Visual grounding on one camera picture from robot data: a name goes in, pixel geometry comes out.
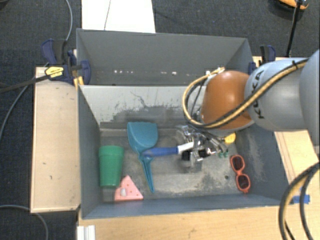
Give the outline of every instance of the white paper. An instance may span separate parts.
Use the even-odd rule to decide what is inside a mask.
[[[156,32],[151,0],[111,0],[108,13],[109,1],[82,0],[83,29]]]

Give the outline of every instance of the dark carpet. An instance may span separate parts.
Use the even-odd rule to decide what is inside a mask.
[[[75,29],[81,27],[81,0],[69,2],[74,22],[66,51],[76,47]],[[309,3],[297,22],[294,57],[309,57],[319,48],[320,0]],[[286,54],[293,10],[280,7],[275,0],[152,0],[152,6],[158,33],[244,37],[253,55],[260,55],[260,45],[272,45],[277,56]],[[0,82],[12,85],[31,79],[35,67],[46,63],[41,43],[65,38],[69,23],[64,0],[0,3]],[[0,94],[0,123],[18,93]],[[29,87],[13,109],[0,142],[0,205],[30,205],[32,132],[33,90]],[[50,240],[75,238],[75,212],[43,217]],[[1,240],[44,237],[45,230],[35,216],[16,209],[0,210]]]

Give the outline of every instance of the green cup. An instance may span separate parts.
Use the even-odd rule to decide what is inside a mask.
[[[121,146],[99,148],[100,187],[115,189],[120,185],[124,153]]]

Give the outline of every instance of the teal dustpan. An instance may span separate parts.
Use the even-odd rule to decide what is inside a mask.
[[[154,147],[158,141],[158,127],[151,122],[128,122],[127,134],[130,147],[138,154],[138,159],[143,166],[144,175],[150,191],[155,192],[154,181],[151,172],[150,156],[143,156],[142,152]]]

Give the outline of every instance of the pink triangle block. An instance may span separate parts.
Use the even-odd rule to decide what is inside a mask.
[[[133,201],[143,200],[144,196],[140,193],[137,186],[134,184],[129,175],[125,176],[120,186],[115,190],[114,201]]]

